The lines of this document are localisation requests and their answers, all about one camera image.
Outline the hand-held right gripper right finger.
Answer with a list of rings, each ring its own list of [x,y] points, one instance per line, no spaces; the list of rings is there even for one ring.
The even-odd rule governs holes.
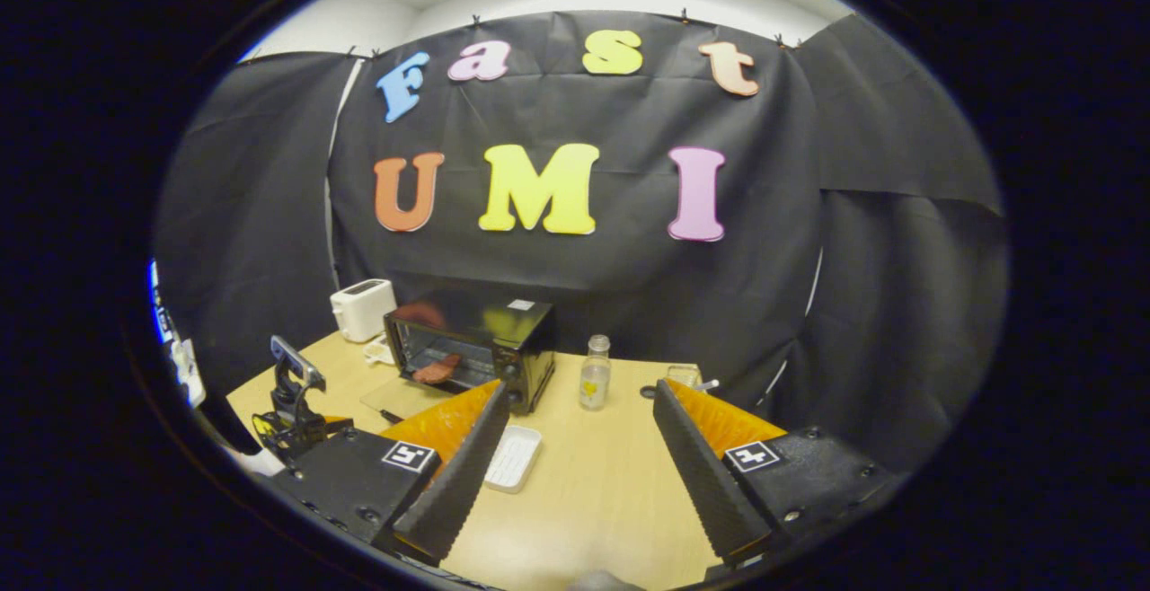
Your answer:
[[[813,425],[787,431],[661,379],[653,419],[714,553],[777,566],[887,505],[907,476]]]

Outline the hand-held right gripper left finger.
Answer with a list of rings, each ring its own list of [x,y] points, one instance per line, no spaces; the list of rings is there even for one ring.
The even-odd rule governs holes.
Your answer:
[[[273,484],[359,542],[439,565],[471,514],[509,399],[507,384],[492,381],[386,432],[346,428],[276,473]]]

